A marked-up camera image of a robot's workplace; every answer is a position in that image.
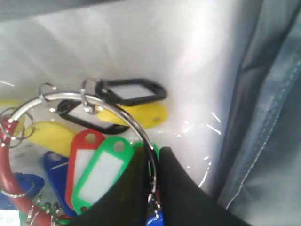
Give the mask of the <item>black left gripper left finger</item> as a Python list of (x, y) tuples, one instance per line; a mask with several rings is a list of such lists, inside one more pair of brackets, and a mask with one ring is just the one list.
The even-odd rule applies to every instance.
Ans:
[(143, 147), (138, 147), (116, 184), (70, 225), (145, 226), (149, 193), (148, 156)]

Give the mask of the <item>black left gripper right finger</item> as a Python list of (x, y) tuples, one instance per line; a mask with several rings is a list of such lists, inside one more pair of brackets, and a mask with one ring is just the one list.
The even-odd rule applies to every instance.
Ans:
[(247, 226), (190, 178), (170, 147), (159, 151), (159, 189), (166, 226)]

